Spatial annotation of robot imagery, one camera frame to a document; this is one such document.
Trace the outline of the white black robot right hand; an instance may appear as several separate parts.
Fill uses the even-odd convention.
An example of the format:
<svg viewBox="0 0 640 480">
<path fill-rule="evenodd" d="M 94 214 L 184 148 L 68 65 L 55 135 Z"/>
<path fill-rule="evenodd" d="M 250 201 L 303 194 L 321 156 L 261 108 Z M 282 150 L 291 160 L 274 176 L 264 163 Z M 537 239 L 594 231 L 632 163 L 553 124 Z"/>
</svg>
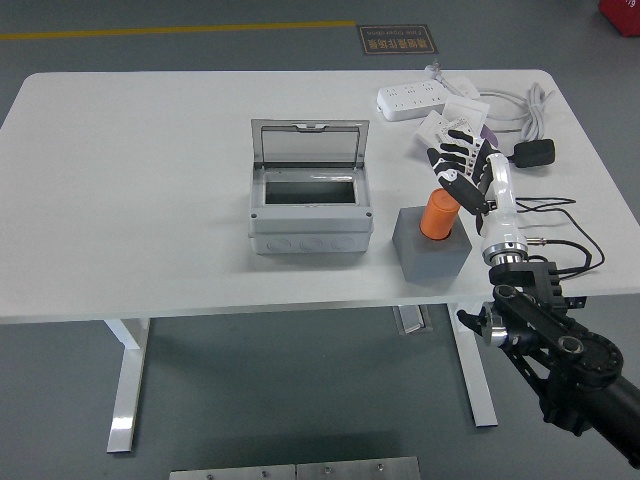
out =
<svg viewBox="0 0 640 480">
<path fill-rule="evenodd" d="M 440 185 L 481 225 L 485 261 L 499 251 L 526 255 L 526 240 L 516 225 L 517 211 L 509 160 L 489 140 L 451 129 L 451 143 L 427 150 Z"/>
</svg>

